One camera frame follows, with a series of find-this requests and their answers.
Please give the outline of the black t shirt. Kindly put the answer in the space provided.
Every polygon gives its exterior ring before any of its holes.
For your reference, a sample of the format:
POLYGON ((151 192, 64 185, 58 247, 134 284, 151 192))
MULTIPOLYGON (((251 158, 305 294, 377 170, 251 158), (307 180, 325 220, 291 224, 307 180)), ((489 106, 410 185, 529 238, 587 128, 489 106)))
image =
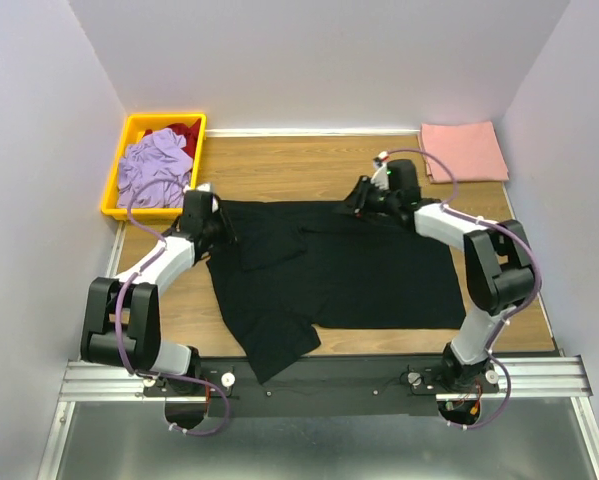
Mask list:
POLYGON ((236 235, 207 262, 223 321, 265 383, 319 347, 318 327, 459 328, 448 246, 334 202, 226 201, 236 235))

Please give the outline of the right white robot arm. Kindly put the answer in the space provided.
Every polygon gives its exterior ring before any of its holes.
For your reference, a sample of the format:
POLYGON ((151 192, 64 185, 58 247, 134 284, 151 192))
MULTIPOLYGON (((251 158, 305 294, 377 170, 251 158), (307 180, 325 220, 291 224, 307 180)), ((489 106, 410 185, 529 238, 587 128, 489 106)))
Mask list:
POLYGON ((375 166, 373 176, 361 176, 337 211, 357 218, 390 217, 464 254, 471 306, 459 333, 444 348, 435 378, 447 391, 462 391, 485 373, 505 325, 541 288, 525 231, 515 220, 493 223, 454 210, 446 201, 424 198, 410 160, 382 156, 375 166))

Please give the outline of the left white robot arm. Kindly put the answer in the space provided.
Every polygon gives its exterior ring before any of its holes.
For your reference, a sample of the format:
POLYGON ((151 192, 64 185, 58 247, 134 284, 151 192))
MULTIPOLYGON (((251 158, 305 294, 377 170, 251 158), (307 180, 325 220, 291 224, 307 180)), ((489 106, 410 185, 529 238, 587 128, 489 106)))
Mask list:
POLYGON ((114 277, 98 277, 89 286, 80 356, 84 361, 122 367, 145 379, 164 379, 180 395, 198 387, 221 389, 201 376, 198 350, 165 341, 160 298, 212 248, 235 240, 222 201, 212 191, 187 189, 183 210, 164 232, 128 220, 153 236, 155 246, 131 268, 114 277))

